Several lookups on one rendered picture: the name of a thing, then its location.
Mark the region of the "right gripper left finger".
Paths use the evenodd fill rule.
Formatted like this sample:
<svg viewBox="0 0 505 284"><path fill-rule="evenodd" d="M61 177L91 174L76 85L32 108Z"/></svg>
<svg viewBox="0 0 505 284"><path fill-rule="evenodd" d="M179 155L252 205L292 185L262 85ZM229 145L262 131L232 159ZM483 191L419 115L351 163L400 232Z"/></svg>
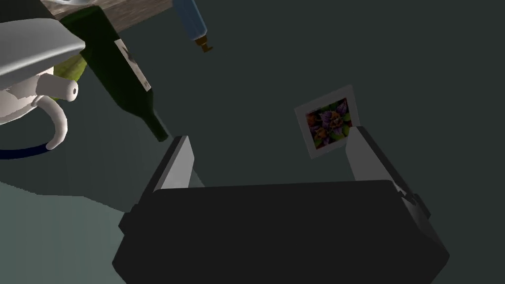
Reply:
<svg viewBox="0 0 505 284"><path fill-rule="evenodd" d="M187 188L193 164L194 154L189 137L175 137L144 192L152 193L159 189Z"/></svg>

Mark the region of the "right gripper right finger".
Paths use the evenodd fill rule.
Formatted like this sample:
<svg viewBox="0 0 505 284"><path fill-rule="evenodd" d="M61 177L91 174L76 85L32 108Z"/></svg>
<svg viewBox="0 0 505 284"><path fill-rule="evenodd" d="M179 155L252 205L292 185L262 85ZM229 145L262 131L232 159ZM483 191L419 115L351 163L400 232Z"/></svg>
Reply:
<svg viewBox="0 0 505 284"><path fill-rule="evenodd" d="M390 180L403 190L398 171L365 127L350 128L345 151L355 180Z"/></svg>

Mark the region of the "framed flower picture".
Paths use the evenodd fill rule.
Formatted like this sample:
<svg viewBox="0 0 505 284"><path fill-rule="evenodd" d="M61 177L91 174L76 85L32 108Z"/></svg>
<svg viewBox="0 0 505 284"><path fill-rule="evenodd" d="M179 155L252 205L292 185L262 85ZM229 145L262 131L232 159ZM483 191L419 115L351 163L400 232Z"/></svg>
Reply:
<svg viewBox="0 0 505 284"><path fill-rule="evenodd" d="M344 146L350 128L361 125L352 85L298 106L294 112L312 159Z"/></svg>

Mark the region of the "dark green wine bottle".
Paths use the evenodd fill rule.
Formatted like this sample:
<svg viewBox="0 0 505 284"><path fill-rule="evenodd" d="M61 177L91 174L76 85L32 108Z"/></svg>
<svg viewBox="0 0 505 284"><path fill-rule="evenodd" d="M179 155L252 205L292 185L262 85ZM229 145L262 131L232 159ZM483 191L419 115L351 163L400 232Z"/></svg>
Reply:
<svg viewBox="0 0 505 284"><path fill-rule="evenodd" d="M85 42L80 54L115 103L142 119L158 141L166 140L167 131L154 111L153 89L104 10L92 5L60 22Z"/></svg>

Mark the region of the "yellow-green fruit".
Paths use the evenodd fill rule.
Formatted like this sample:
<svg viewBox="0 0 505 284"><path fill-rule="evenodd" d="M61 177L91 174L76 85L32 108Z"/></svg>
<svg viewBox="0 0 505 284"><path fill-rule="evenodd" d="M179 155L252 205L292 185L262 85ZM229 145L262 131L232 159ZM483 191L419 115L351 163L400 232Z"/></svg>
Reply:
<svg viewBox="0 0 505 284"><path fill-rule="evenodd" d="M54 66L53 74L68 80L78 81L82 76L87 63L84 58L77 54L68 60Z"/></svg>

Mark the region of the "blue bottle with brown cap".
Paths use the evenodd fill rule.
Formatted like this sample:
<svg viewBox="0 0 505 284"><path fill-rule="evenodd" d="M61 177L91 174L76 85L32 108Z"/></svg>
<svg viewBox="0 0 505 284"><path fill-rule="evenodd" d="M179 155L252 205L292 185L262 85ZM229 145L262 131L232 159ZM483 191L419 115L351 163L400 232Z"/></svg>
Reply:
<svg viewBox="0 0 505 284"><path fill-rule="evenodd" d="M208 46L207 27L194 0L173 0L176 10L189 39L200 46L204 53L213 47Z"/></svg>

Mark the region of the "white mug with blue rim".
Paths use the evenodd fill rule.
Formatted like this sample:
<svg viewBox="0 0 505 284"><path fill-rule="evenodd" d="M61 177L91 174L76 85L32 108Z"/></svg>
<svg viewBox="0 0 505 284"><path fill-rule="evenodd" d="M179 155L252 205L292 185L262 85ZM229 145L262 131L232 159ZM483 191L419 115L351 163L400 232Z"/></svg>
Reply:
<svg viewBox="0 0 505 284"><path fill-rule="evenodd" d="M54 124L54 137L47 143L23 149L0 149L0 160L21 159L40 155L56 148L68 132L67 117L54 98L74 101L78 83L53 74L51 67L11 87L0 90L0 125L19 119L40 108Z"/></svg>

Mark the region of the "grey flat slab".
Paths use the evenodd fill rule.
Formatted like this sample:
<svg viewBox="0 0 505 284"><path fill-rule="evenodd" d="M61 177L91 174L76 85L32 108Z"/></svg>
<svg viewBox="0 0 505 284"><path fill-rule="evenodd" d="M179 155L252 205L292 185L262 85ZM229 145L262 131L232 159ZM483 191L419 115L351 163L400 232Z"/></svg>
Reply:
<svg viewBox="0 0 505 284"><path fill-rule="evenodd" d="M0 24L0 90L57 65L85 48L59 21L35 18Z"/></svg>

